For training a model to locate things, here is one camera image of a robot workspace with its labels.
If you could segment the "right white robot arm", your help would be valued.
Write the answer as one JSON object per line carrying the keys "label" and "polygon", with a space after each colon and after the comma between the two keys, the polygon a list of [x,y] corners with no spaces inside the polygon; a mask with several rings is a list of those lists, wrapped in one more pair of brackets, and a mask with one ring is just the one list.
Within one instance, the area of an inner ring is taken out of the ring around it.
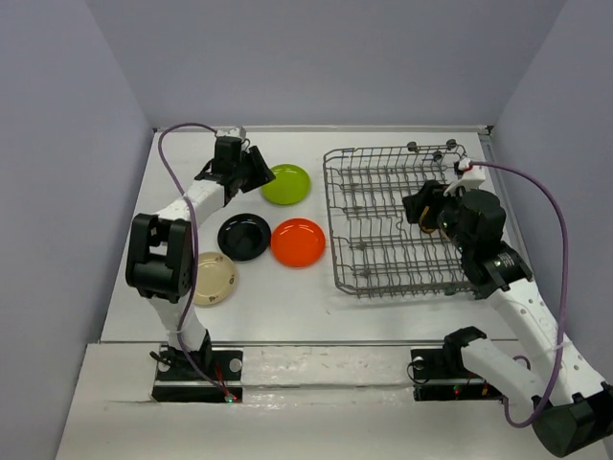
{"label": "right white robot arm", "polygon": [[499,198],[479,189],[455,193],[428,180],[402,205],[409,223],[440,232],[459,250],[465,276],[504,319],[528,360],[519,363],[478,328],[465,327],[444,338],[443,369],[493,385],[556,457],[610,436],[612,386],[560,332],[562,317],[551,313],[527,264],[504,242],[506,212]]}

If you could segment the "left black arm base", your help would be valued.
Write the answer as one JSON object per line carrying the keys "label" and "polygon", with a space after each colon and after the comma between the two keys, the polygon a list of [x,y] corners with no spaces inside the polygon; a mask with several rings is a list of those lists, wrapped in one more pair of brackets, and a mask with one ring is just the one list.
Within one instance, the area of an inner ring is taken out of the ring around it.
{"label": "left black arm base", "polygon": [[204,379],[185,355],[163,345],[150,351],[155,361],[151,397],[158,403],[241,403],[243,351],[213,349],[212,361]]}

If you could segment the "brown yellow patterned plate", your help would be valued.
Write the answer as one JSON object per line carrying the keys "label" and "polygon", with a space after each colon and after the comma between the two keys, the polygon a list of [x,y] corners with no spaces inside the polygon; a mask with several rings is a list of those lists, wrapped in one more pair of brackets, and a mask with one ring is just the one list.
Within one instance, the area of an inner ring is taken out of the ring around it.
{"label": "brown yellow patterned plate", "polygon": [[440,230],[439,217],[442,210],[441,204],[424,206],[418,218],[418,226],[422,233],[432,234]]}

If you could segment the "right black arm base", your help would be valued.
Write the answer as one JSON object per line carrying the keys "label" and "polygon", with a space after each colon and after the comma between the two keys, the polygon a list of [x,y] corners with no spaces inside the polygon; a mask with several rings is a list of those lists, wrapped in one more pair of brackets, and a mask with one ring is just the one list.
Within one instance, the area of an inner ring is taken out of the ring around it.
{"label": "right black arm base", "polygon": [[441,349],[411,351],[406,367],[416,402],[500,401],[502,394],[480,376],[454,370],[443,362]]}

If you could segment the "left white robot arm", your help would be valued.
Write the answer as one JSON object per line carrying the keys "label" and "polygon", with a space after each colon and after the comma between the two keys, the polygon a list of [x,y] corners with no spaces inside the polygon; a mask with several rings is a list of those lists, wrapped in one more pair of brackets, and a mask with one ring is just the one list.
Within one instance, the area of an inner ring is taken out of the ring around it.
{"label": "left white robot arm", "polygon": [[197,273],[198,228],[238,193],[251,192],[274,179],[260,150],[238,126],[216,135],[214,156],[183,188],[170,173],[179,198],[154,214],[136,215],[128,240],[125,279],[147,299],[168,335],[178,365],[200,379],[212,367],[208,330],[193,311]]}

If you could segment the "lime green plate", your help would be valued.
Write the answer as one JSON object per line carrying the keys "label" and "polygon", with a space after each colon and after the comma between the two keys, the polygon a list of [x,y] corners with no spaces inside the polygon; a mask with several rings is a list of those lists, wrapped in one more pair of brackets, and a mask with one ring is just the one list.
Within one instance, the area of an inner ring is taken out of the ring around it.
{"label": "lime green plate", "polygon": [[293,205],[305,199],[311,187],[308,173],[294,164],[279,164],[271,169],[275,179],[261,188],[262,196],[277,205]]}

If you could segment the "orange plate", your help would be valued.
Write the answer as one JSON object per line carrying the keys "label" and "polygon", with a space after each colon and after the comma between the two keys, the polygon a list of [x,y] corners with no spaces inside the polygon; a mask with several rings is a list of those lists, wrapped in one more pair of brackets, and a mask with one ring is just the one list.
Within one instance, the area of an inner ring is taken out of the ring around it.
{"label": "orange plate", "polygon": [[305,268],[317,263],[323,256],[326,237],[321,227],[312,220],[291,218],[273,231],[271,249],[282,265]]}

